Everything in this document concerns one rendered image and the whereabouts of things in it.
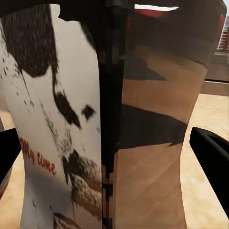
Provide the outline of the bottle of coffee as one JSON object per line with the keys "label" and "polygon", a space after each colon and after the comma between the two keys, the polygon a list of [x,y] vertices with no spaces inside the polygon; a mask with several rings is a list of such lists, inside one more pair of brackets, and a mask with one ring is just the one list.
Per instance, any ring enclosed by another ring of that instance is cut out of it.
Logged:
{"label": "bottle of coffee", "polygon": [[185,133],[223,0],[0,0],[20,229],[187,229]]}

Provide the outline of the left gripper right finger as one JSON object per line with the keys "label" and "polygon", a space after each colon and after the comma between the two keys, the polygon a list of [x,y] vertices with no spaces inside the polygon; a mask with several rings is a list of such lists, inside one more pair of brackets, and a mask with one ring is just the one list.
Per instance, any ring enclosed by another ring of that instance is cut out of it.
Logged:
{"label": "left gripper right finger", "polygon": [[229,141],[193,127],[189,143],[229,219]]}

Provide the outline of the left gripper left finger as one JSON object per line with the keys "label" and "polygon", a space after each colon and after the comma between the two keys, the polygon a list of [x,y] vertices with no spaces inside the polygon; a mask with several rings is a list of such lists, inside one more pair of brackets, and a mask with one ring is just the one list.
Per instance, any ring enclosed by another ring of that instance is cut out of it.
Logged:
{"label": "left gripper left finger", "polygon": [[21,151],[16,128],[0,132],[0,184]]}

